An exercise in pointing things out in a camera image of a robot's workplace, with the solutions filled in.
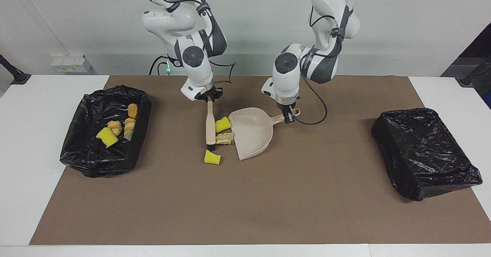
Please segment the beige plastic dustpan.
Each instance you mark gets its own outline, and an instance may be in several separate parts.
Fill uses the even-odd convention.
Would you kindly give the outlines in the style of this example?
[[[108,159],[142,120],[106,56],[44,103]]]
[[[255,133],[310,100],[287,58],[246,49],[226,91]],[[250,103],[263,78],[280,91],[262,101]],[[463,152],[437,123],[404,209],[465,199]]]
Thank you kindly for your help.
[[[229,115],[240,161],[262,153],[272,140],[274,125],[284,122],[284,115],[270,117],[263,109],[244,108]]]

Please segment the black stand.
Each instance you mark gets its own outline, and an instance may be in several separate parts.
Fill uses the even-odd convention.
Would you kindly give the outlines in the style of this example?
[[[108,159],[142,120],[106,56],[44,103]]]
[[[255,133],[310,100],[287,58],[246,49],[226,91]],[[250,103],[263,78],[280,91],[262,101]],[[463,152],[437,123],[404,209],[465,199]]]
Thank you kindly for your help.
[[[475,69],[473,69],[469,74],[464,77],[456,77],[457,83],[461,87],[473,88],[473,80],[477,77],[483,75],[484,73],[488,73],[491,70],[491,54]]]
[[[13,66],[10,62],[8,62],[1,54],[0,54],[0,64],[14,77],[14,80],[11,82],[11,85],[23,85],[31,77],[31,74],[27,74],[19,70],[17,67]]]

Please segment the white socket box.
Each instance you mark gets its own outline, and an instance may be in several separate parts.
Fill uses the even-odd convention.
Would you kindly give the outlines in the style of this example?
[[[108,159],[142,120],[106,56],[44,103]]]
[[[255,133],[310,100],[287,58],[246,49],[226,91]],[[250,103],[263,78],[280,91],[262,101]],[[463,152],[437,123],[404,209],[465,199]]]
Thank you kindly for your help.
[[[52,56],[51,67],[56,73],[88,73],[92,69],[85,55]]]

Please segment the pale flaky pastry piece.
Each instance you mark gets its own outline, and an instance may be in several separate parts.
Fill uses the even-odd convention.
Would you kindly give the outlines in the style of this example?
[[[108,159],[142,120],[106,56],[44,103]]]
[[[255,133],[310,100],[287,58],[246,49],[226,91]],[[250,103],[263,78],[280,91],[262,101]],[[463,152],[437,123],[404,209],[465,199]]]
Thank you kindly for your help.
[[[133,132],[136,124],[136,119],[126,118],[124,121],[124,139],[131,140],[133,137]]]

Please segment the black bag lined bin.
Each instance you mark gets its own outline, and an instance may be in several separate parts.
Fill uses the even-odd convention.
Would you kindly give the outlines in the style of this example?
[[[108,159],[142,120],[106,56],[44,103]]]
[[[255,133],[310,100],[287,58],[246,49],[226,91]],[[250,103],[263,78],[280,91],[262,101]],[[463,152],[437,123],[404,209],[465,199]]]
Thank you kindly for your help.
[[[382,112],[371,133],[392,186],[406,199],[422,201],[483,183],[479,169],[433,109]]]
[[[138,105],[131,140],[124,139],[128,105]],[[145,140],[152,103],[147,93],[129,86],[115,86],[86,94],[79,102],[61,149],[60,161],[88,177],[120,175],[135,168]],[[118,142],[109,148],[97,133],[109,121],[120,121]]]

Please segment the beige hand brush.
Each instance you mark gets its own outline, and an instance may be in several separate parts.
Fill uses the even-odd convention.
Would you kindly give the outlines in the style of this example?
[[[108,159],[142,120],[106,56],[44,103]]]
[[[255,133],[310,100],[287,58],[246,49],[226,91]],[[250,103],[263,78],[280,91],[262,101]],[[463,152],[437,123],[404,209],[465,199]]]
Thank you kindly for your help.
[[[216,132],[215,132],[215,118],[213,114],[213,102],[207,102],[207,116],[206,116],[206,145],[207,150],[214,152],[216,150]]]

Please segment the yellow sponge piece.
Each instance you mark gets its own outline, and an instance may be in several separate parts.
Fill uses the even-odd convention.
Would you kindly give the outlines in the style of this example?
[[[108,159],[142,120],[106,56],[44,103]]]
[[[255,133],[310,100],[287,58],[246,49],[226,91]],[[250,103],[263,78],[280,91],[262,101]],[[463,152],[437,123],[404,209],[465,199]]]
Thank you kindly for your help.
[[[100,139],[103,142],[105,148],[109,148],[110,146],[118,142],[117,136],[114,135],[112,130],[108,127],[101,129],[99,133],[97,133],[96,138]]]
[[[216,133],[221,133],[224,130],[231,129],[231,122],[228,117],[223,117],[214,123],[214,129]]]
[[[205,156],[204,156],[204,163],[205,164],[214,164],[214,165],[220,165],[221,162],[221,156],[214,154],[210,150],[206,150]]]

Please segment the brown table mat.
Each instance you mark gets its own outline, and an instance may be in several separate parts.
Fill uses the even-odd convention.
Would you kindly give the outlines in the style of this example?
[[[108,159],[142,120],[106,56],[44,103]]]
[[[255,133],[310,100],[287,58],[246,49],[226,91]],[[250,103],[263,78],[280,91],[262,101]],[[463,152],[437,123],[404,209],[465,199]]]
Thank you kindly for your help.
[[[268,148],[204,163],[202,101],[184,77],[112,76],[152,101],[136,168],[90,178],[66,168],[32,245],[491,243],[472,189],[423,201],[398,194],[371,127],[380,113],[423,107],[408,77],[339,76],[316,85],[329,108],[316,126],[277,124]]]

